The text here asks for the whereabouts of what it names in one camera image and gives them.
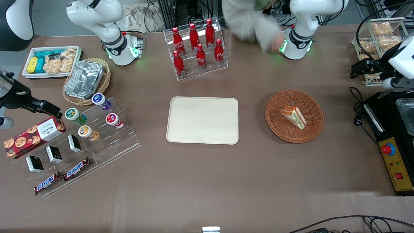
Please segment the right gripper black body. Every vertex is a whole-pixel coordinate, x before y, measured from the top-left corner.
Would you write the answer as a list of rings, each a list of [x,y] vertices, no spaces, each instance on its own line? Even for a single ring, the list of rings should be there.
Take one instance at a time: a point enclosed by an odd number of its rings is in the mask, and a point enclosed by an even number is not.
[[[17,109],[30,102],[31,90],[13,78],[14,73],[0,68],[0,76],[1,107]]]

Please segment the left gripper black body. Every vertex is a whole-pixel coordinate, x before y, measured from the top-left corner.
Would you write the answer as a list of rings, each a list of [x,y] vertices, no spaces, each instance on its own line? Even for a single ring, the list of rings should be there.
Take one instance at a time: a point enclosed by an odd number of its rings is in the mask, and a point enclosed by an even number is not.
[[[381,80],[394,77],[394,68],[389,62],[372,62],[372,74],[369,74],[369,81]]]

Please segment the person blurred hand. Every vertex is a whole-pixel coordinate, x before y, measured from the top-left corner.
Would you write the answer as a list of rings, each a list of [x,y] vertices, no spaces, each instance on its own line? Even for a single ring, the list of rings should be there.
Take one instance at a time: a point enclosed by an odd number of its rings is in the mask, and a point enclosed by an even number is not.
[[[281,47],[285,43],[285,36],[282,32],[274,35],[274,39],[271,45],[272,52],[279,52]]]

